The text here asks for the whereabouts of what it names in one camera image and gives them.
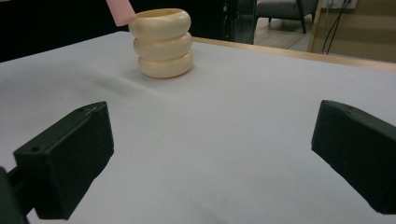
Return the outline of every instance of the floor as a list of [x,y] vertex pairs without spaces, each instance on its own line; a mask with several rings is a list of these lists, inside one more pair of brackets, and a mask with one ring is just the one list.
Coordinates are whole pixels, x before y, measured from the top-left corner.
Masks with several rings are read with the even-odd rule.
[[311,16],[305,17],[306,34],[300,21],[259,18],[254,35],[254,45],[307,51],[312,30]]

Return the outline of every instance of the pink object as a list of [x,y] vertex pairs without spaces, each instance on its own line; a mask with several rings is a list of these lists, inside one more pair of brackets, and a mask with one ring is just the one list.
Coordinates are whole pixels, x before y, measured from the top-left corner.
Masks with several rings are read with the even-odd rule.
[[136,20],[136,14],[128,0],[106,0],[117,26],[127,25]]

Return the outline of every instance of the wall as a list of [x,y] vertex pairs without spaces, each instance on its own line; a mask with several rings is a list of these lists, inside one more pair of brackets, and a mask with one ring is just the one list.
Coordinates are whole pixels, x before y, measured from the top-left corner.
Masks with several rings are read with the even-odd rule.
[[[329,29],[338,13],[339,9],[330,11]],[[315,23],[310,51],[321,53],[326,9],[319,9]],[[358,0],[355,9],[347,9],[342,15],[329,54],[396,63],[396,0]]]

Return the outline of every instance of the dark background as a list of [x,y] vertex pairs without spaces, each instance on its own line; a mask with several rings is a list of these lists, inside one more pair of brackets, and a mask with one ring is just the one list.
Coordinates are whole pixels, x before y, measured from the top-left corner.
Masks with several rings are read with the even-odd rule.
[[[164,7],[186,10],[193,36],[230,40],[236,0],[130,0],[135,12]],[[228,20],[224,22],[228,6]],[[106,0],[11,0],[0,3],[0,62],[117,31]]]

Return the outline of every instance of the stacked rings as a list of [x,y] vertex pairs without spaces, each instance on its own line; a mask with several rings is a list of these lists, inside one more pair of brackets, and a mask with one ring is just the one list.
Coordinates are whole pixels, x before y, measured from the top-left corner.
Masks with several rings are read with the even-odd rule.
[[129,24],[134,35],[138,64],[148,77],[175,77],[186,73],[193,64],[189,14],[178,8],[164,8],[136,14]]

